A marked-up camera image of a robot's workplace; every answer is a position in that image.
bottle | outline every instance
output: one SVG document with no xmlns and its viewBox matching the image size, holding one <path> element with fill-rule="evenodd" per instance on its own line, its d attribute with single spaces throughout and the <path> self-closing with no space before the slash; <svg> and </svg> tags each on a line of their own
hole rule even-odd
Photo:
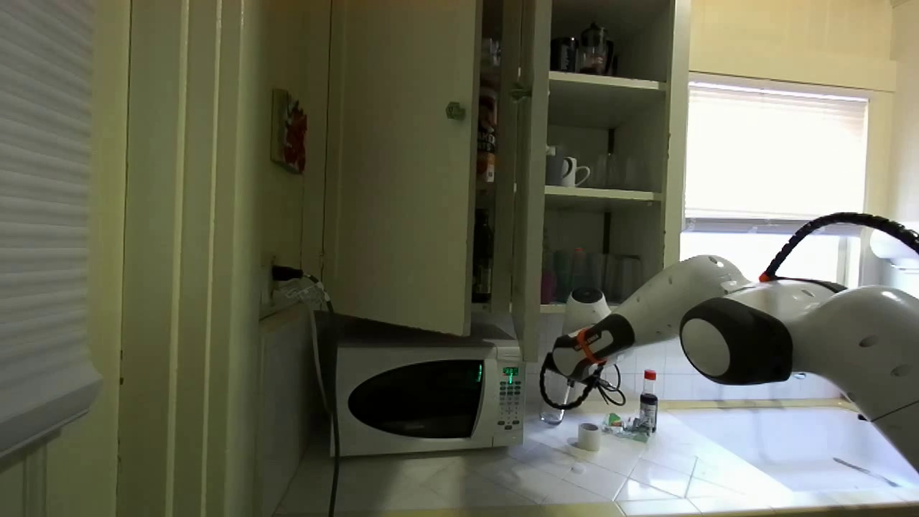
<svg viewBox="0 0 919 517">
<path fill-rule="evenodd" d="M 607 29 L 597 24 L 580 31 L 579 72 L 587 72 L 587 74 L 607 72 Z"/>
<path fill-rule="evenodd" d="M 643 371 L 643 387 L 642 387 L 642 421 L 648 424 L 649 434 L 659 430 L 659 394 L 655 394 L 655 371 Z"/>
</svg>

cabinet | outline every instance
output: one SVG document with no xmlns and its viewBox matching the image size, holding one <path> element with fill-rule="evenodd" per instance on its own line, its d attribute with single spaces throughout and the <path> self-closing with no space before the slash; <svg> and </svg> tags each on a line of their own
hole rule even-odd
<svg viewBox="0 0 919 517">
<path fill-rule="evenodd" d="M 333 304 L 461 337 L 478 315 L 511 315 L 534 354 L 554 255 L 642 255 L 643 272 L 676 262 L 686 18 L 686 0 L 336 0 L 322 271 Z M 615 74 L 548 69 L 551 41 L 593 24 L 622 52 Z M 494 182 L 482 110 L 498 117 Z M 548 144 L 593 167 L 612 151 L 637 182 L 547 187 Z M 474 302 L 485 248 L 488 295 Z"/>
<path fill-rule="evenodd" d="M 580 187 L 544 187 L 534 253 L 544 312 L 554 312 L 576 288 L 622 302 L 679 258 L 689 0 L 554 0 L 541 18 L 547 147 L 593 170 Z M 597 29 L 612 59 L 590 69 L 573 42 L 587 52 Z"/>
<path fill-rule="evenodd" d="M 520 199 L 541 190 L 524 174 L 527 147 L 515 144 L 531 110 L 515 65 L 515 52 L 528 49 L 518 41 L 531 38 L 531 18 L 518 18 L 524 6 L 333 3 L 322 272 L 339 312 L 461 337 L 481 312 L 534 327 L 527 322 L 538 302 L 538 285 L 527 282 L 534 268 L 518 248 L 531 233 Z M 482 57 L 482 41 L 501 41 L 501 59 Z M 498 103 L 501 121 L 488 182 L 481 94 Z M 482 263 L 488 295 L 474 302 Z"/>
</svg>

open cabinet door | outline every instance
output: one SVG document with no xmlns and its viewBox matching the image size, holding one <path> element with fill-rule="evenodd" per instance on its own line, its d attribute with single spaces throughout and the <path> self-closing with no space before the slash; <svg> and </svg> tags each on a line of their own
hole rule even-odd
<svg viewBox="0 0 919 517">
<path fill-rule="evenodd" d="M 336 0 L 324 276 L 339 312 L 467 337 L 481 3 Z"/>
<path fill-rule="evenodd" d="M 515 233 L 508 233 L 511 312 L 527 362 L 541 355 L 544 167 L 548 121 L 551 0 L 503 0 L 503 170 L 515 171 Z"/>
</svg>

microwave control panel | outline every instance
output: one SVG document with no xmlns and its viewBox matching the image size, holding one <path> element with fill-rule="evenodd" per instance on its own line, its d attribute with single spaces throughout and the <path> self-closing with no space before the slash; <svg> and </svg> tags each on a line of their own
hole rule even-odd
<svg viewBox="0 0 919 517">
<path fill-rule="evenodd" d="M 520 387 L 520 344 L 498 341 L 494 362 L 501 373 L 501 406 L 494 446 L 515 446 L 524 439 L 524 387 Z"/>
</svg>

cup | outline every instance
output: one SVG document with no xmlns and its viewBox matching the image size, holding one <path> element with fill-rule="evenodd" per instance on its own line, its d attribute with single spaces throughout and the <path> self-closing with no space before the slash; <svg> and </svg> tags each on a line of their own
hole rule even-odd
<svg viewBox="0 0 919 517">
<path fill-rule="evenodd" d="M 580 183 L 590 182 L 590 177 L 593 177 L 593 167 L 579 167 L 579 157 L 569 156 L 569 157 L 567 157 L 567 171 L 564 171 L 564 187 L 576 190 L 576 187 L 580 187 Z"/>
<path fill-rule="evenodd" d="M 554 271 L 547 268 L 541 282 L 541 304 L 551 304 L 551 302 L 554 302 Z"/>
<path fill-rule="evenodd" d="M 637 157 L 626 157 L 625 170 L 622 170 L 622 182 L 626 190 L 637 190 L 642 187 L 642 164 Z"/>
<path fill-rule="evenodd" d="M 579 38 L 551 41 L 551 69 L 576 72 L 579 65 Z"/>
<path fill-rule="evenodd" d="M 590 255 L 590 288 L 602 289 L 603 295 L 610 295 L 610 285 L 607 285 L 607 253 L 593 253 Z"/>
<path fill-rule="evenodd" d="M 643 276 L 643 262 L 642 255 L 612 255 L 610 258 L 610 271 L 607 271 L 607 294 L 612 295 L 612 302 L 626 302 L 637 288 L 642 288 L 642 276 Z"/>
<path fill-rule="evenodd" d="M 593 177 L 593 167 L 579 167 L 576 156 L 547 147 L 547 183 L 580 187 Z"/>
<path fill-rule="evenodd" d="M 619 174 L 622 174 L 619 156 L 615 151 L 602 151 L 597 156 L 597 170 L 594 170 L 594 183 L 602 190 L 619 190 L 622 187 Z"/>
<path fill-rule="evenodd" d="M 569 302 L 569 294 L 579 288 L 597 288 L 597 276 L 593 272 L 593 255 L 587 250 L 554 250 L 554 302 Z"/>
<path fill-rule="evenodd" d="M 584 450 L 602 450 L 602 424 L 580 421 L 576 446 L 584 447 Z"/>
</svg>

